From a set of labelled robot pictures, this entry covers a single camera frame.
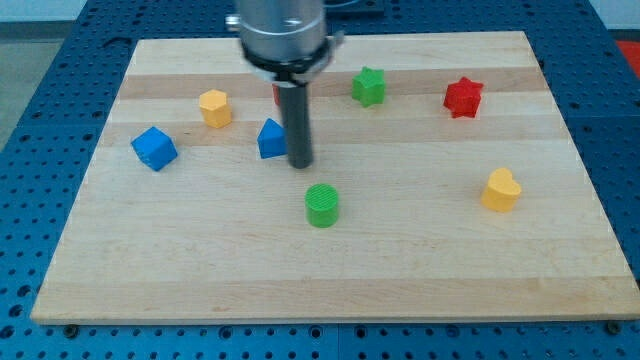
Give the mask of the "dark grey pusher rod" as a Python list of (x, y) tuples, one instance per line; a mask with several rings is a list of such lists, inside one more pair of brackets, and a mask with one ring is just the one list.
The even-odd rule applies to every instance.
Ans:
[(313, 162), (307, 87), (279, 86), (278, 97), (288, 162), (305, 169)]

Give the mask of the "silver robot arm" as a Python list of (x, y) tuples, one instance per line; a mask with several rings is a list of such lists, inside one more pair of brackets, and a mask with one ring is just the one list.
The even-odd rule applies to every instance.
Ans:
[(329, 34), (322, 0), (236, 0), (225, 17), (254, 72), (276, 86), (288, 162), (314, 160), (308, 85), (328, 67), (344, 33)]

